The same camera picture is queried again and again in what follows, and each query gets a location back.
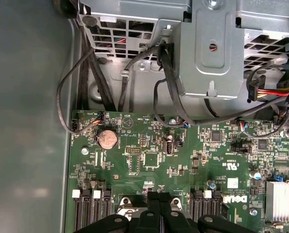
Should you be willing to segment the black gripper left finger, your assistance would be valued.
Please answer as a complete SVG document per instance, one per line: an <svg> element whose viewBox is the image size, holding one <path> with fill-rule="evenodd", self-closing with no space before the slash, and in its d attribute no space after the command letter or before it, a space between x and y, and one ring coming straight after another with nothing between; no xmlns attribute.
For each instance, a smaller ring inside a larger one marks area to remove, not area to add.
<svg viewBox="0 0 289 233"><path fill-rule="evenodd" d="M113 214L98 220L80 230L78 233L158 233L160 226L159 193L147 194L148 209L138 217L127 217Z"/></svg>

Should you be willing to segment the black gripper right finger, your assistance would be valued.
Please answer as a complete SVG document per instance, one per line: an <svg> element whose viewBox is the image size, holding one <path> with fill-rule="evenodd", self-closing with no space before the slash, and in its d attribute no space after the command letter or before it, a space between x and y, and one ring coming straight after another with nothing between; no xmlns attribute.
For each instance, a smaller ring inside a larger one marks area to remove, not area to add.
<svg viewBox="0 0 289 233"><path fill-rule="evenodd" d="M247 233L248 229L214 215L204 215L196 222L171 209L170 193L159 194L160 211L169 233Z"/></svg>

